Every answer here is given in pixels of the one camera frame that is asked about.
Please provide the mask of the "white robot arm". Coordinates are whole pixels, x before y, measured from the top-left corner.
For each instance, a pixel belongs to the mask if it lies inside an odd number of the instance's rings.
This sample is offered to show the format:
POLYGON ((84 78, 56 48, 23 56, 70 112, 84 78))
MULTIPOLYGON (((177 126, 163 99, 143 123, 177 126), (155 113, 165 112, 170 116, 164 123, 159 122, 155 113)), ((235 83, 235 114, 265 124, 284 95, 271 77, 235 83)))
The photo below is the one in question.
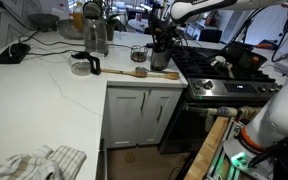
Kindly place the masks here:
MULTIPOLYGON (((288 0, 174 0, 170 14, 173 22, 179 24, 215 9, 251 10, 277 4, 288 8, 288 0)), ((256 117, 241 129, 241 135, 241 145, 259 150, 259 154, 249 162, 249 167, 275 155, 288 143, 288 79, 256 117)))

